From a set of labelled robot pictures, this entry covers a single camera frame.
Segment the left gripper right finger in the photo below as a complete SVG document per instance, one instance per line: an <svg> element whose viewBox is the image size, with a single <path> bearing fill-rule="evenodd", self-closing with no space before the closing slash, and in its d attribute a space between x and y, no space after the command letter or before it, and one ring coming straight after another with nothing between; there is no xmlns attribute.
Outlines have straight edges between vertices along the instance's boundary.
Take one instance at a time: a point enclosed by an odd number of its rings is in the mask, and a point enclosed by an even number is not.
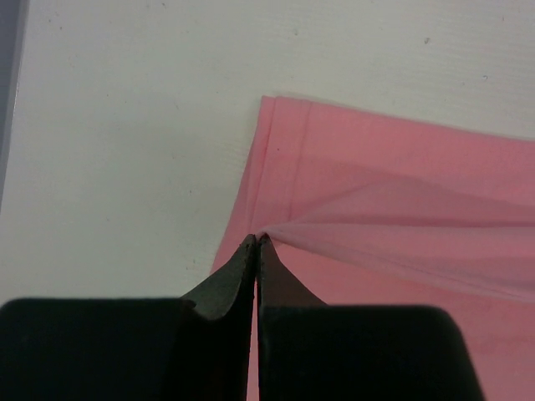
<svg viewBox="0 0 535 401"><path fill-rule="evenodd" d="M466 345L437 307L330 306L257 245L262 400L481 400Z"/></svg>

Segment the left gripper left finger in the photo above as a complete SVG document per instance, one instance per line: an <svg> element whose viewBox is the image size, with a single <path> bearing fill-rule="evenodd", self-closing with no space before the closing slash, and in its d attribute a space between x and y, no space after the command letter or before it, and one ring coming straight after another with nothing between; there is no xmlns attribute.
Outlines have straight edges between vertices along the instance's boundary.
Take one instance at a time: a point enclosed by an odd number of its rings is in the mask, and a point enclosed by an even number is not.
<svg viewBox="0 0 535 401"><path fill-rule="evenodd" d="M4 400L244 400L256 239L181 297L13 299Z"/></svg>

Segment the pink t shirt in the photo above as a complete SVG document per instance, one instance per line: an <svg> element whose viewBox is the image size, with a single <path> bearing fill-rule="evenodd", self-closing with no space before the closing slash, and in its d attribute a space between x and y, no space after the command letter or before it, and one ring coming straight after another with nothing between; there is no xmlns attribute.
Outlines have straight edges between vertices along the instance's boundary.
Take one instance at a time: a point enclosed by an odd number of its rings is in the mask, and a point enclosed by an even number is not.
<svg viewBox="0 0 535 401"><path fill-rule="evenodd" d="M534 397L534 144L263 97L213 262L267 234L334 304L426 304L489 400Z"/></svg>

